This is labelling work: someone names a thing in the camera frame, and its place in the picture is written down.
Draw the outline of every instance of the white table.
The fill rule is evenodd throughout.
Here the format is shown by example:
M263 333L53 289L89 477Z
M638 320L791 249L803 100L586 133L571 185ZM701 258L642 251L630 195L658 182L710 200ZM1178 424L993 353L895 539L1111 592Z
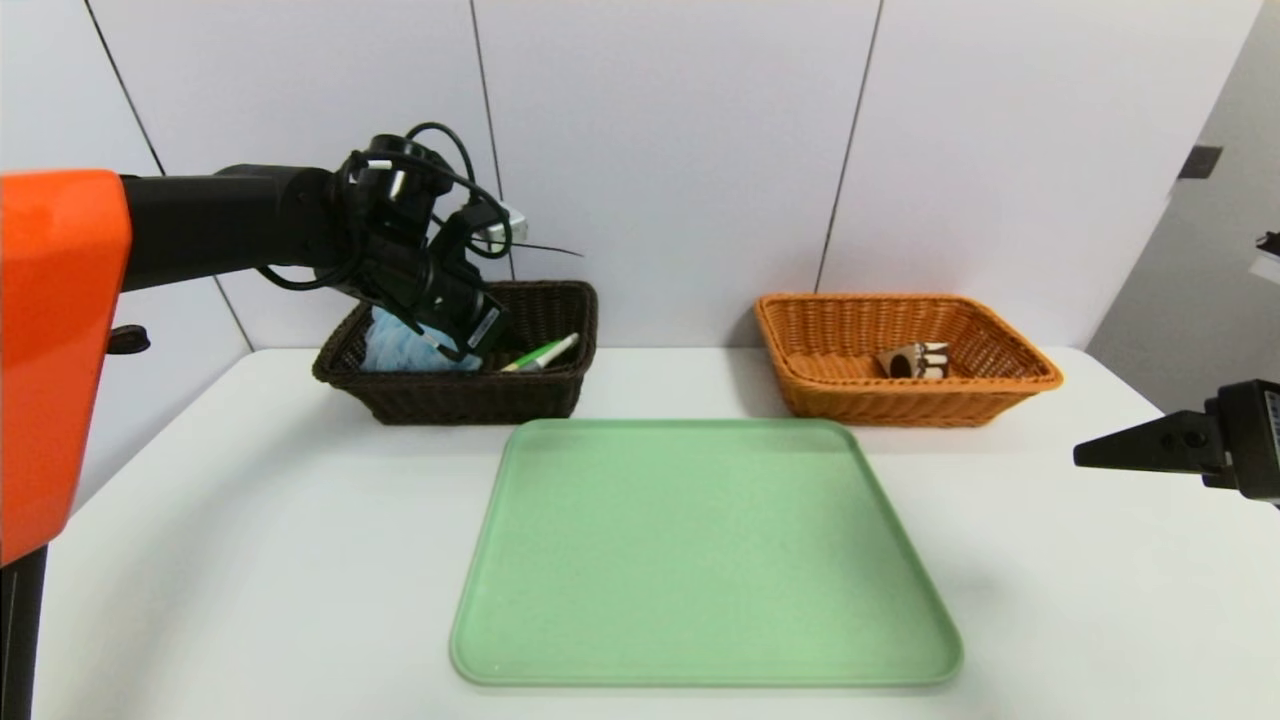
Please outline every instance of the white table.
M973 430L855 429L965 642L924 691L508 689L449 665L511 428L384 428L252 355L56 539L41 720L1280 717L1280 514L1076 469L1157 416L1096 361ZM658 378L678 380L660 384ZM602 350L579 418L785 415L763 351Z

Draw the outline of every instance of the pen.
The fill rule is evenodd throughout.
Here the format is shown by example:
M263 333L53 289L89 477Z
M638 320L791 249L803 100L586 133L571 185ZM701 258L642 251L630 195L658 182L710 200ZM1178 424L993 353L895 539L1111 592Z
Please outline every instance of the pen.
M564 340L557 340L548 342L547 345L539 347L538 350L525 355L524 357L516 360L511 365L502 369L503 373L535 373L541 370L547 365L550 365L557 357L564 354L566 350L577 345L577 333L573 333Z

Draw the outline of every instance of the plastic tray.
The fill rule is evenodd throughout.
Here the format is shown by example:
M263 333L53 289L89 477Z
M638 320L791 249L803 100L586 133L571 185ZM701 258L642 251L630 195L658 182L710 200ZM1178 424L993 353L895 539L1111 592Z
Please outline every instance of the plastic tray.
M918 685L960 635L826 420L540 420L511 437L454 620L492 685Z

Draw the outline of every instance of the black cable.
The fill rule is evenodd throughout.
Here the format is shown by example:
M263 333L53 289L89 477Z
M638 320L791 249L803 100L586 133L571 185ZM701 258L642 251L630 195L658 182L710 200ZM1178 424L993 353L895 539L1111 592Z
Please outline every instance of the black cable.
M442 220L440 217L434 213L431 214L431 222L440 225L442 228L444 227L444 220ZM527 247L530 250L549 250L552 252L563 252L564 255L572 255L575 258L586 258L586 255L582 255L581 252L575 252L572 250L566 250L563 247L552 247L549 245L530 245L527 242L512 242L511 246Z
M362 156L365 158L365 160L381 160L390 163L393 167L397 163L402 163L406 165L413 165L420 170L440 173L442 176L453 179L453 182L461 184L462 187L470 188L475 195L479 195L480 199L484 200L493 209L493 211L497 213L498 217L502 219L502 232L507 236L507 240L503 242L502 249L498 251L481 250L479 246L475 245L468 245L467 247L470 247L471 251L475 252L476 255L481 258L488 258L490 260L506 258L507 254L511 252L511 243L516 238L515 233L511 229L511 214L507 213L507 209L502 206L502 202L498 202L498 200L493 195L490 195L488 190L480 187L479 184L471 182L470 179L452 170L445 170L444 168L436 165L435 163L424 160L421 158L412 158L410 155L399 152L381 152L381 151L362 152Z
M470 178L471 182L475 182L476 170L475 168L471 167L471 155L467 154L467 146L462 143L462 138L458 137L458 133L453 132L453 129L451 129L448 126L443 123L419 123L413 126L411 131L408 131L408 135L404 136L404 140L413 140L417 136L417 133L426 132L429 129L443 132L444 135L449 136L449 140L453 141L453 146L458 149L458 155L462 155L462 164L467 168L467 178Z

